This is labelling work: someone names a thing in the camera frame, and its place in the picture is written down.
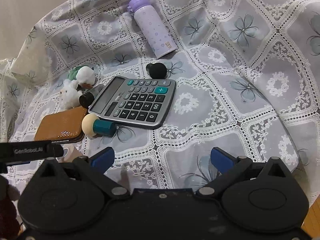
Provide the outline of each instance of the teal cylinder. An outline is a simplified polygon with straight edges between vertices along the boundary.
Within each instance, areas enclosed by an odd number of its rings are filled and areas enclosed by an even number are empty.
[[[97,119],[93,123],[93,131],[97,134],[113,136],[116,132],[116,124]]]

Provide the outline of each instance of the black ball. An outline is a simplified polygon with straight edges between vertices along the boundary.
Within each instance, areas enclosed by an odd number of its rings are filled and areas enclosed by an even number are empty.
[[[146,66],[146,69],[149,71],[149,75],[153,79],[165,79],[167,76],[167,68],[160,62],[149,63]]]

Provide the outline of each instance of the white plush toy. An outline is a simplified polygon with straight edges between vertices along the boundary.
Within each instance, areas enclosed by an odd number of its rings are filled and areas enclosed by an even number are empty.
[[[88,66],[77,66],[70,71],[68,79],[76,79],[81,87],[91,89],[96,81],[96,76],[94,70]]]
[[[77,91],[77,87],[77,80],[64,80],[63,87],[60,90],[60,107],[63,110],[68,110],[80,106],[79,97],[82,95],[82,92]]]

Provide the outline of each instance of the brown leather case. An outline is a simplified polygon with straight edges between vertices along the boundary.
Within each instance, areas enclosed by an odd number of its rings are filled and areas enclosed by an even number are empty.
[[[37,130],[35,141],[51,140],[56,143],[79,142],[83,139],[81,123],[87,114],[82,106],[46,115]]]

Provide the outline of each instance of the teal plus button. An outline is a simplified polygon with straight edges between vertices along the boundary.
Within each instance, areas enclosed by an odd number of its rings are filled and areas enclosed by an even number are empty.
[[[155,94],[165,94],[166,92],[168,92],[168,88],[157,87],[155,89]]]

